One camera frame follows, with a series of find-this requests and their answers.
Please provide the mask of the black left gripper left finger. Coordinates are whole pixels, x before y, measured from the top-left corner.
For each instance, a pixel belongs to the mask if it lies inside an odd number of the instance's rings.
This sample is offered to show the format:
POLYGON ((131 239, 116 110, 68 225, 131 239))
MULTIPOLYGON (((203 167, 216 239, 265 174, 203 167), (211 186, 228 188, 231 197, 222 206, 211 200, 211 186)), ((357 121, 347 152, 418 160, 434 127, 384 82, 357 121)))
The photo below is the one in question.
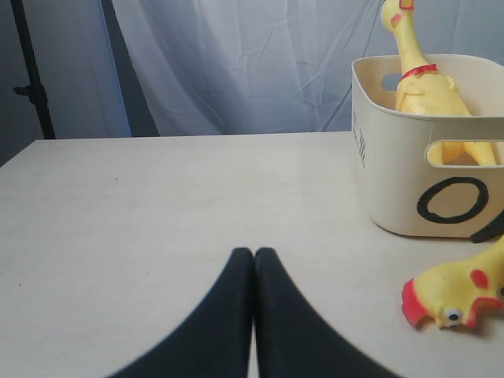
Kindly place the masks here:
POLYGON ((246 377, 253 322, 253 255, 232 250, 204 299, 166 338, 113 377, 246 377))

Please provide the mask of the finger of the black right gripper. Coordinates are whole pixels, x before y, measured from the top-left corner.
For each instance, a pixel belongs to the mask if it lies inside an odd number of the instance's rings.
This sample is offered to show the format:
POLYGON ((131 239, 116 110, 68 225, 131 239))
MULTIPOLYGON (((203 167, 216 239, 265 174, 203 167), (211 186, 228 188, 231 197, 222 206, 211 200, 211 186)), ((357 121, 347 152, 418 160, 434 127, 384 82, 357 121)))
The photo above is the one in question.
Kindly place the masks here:
POLYGON ((495 237, 503 235, 504 212, 501 212, 491 222, 470 236, 473 243, 486 242, 495 237))

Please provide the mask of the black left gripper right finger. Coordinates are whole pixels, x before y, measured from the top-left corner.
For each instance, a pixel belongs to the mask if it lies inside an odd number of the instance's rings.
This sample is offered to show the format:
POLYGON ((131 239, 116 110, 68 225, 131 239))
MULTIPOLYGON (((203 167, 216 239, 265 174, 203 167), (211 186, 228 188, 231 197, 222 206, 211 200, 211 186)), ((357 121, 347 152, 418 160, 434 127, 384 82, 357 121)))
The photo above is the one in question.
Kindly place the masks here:
POLYGON ((277 252, 254 257, 260 377, 396 377, 332 328, 290 278, 277 252))

